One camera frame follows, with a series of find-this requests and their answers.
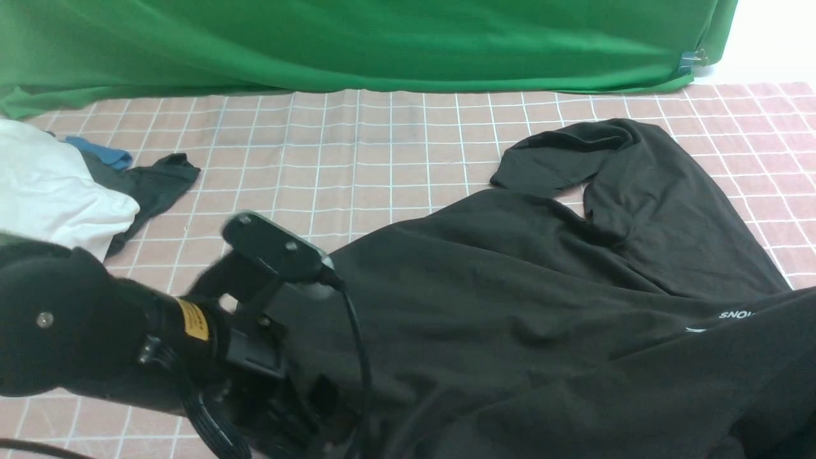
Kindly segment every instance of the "screw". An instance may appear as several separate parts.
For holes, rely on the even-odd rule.
[[[50,312],[44,312],[37,316],[37,326],[40,328],[49,328],[54,324],[54,315]]]

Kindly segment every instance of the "yellow label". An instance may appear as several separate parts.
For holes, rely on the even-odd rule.
[[[184,315],[184,331],[193,338],[209,341],[210,327],[207,325],[206,317],[201,308],[181,298],[176,298],[176,300],[181,306],[181,314]]]

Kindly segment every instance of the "blue cloth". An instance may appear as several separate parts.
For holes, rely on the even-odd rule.
[[[102,163],[105,163],[118,171],[127,169],[133,163],[133,157],[131,154],[127,153],[123,149],[112,149],[102,145],[92,144],[91,142],[76,136],[67,136],[65,137],[64,142],[77,147],[79,151],[93,154],[97,158],[101,159]]]

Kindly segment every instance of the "black shirt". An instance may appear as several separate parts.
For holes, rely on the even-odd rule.
[[[586,180],[583,218],[553,197]],[[372,457],[800,457],[816,292],[666,132],[544,132],[492,183],[332,255],[372,358]],[[303,374],[358,394],[339,298],[276,316]]]

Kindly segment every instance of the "white cloth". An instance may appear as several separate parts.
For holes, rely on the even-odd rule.
[[[82,155],[36,127],[0,119],[0,230],[82,247],[103,260],[139,204],[91,178]]]

